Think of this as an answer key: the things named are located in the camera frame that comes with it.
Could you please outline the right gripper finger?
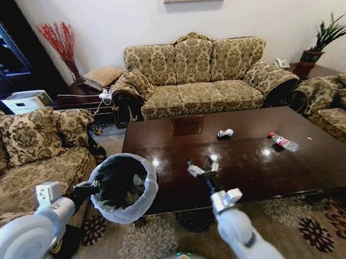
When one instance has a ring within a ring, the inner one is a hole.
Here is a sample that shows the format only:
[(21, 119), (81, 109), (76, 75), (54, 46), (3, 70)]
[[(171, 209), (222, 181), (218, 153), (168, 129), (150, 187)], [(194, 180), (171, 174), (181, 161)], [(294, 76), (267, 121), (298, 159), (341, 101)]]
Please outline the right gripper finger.
[(187, 161), (187, 164), (188, 164), (187, 170), (189, 174), (192, 175), (192, 177), (195, 177), (197, 179), (202, 179), (204, 177), (206, 171), (204, 171), (197, 165), (194, 165), (190, 159)]
[(219, 156), (216, 154), (206, 156), (206, 162), (210, 166), (210, 172), (217, 174), (219, 171)]

